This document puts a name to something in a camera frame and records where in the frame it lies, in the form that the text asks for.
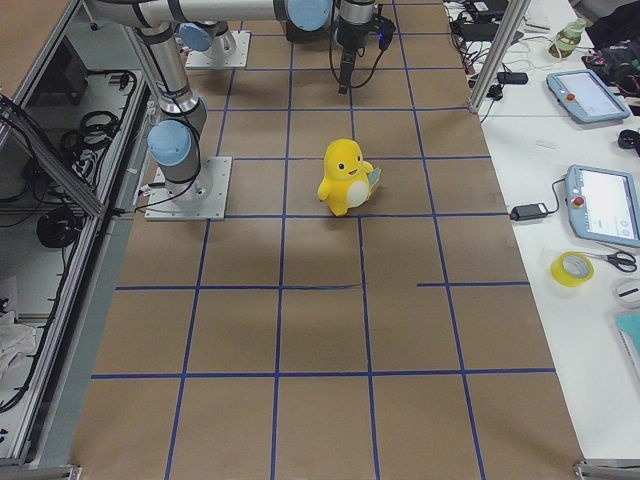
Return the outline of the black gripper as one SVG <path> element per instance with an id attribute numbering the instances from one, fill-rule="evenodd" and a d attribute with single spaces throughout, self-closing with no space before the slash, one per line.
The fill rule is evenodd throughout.
<path id="1" fill-rule="evenodd" d="M 338 2 L 338 23 L 336 41 L 343 48 L 339 77 L 338 93 L 347 94 L 351 89 L 357 51 L 365 47 L 369 34 L 378 36 L 380 50 L 386 50 L 395 34 L 395 24 L 383 15 L 383 6 L 376 1 Z"/>

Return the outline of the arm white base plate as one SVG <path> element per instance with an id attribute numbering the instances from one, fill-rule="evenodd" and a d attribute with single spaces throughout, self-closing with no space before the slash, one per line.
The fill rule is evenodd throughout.
<path id="1" fill-rule="evenodd" d="M 201 170 L 189 189 L 182 192 L 177 185 L 167 183 L 159 167 L 156 168 L 154 182 L 163 186 L 150 191 L 149 202 L 144 217 L 148 221 L 222 221 L 225 218 L 226 202 L 232 171 L 231 157 L 208 157 L 201 162 Z"/>
<path id="2" fill-rule="evenodd" d="M 245 68 L 248 62 L 251 33 L 246 30 L 227 31 L 211 37 L 208 33 L 188 39 L 190 49 L 186 68 L 190 70 L 226 70 Z"/>

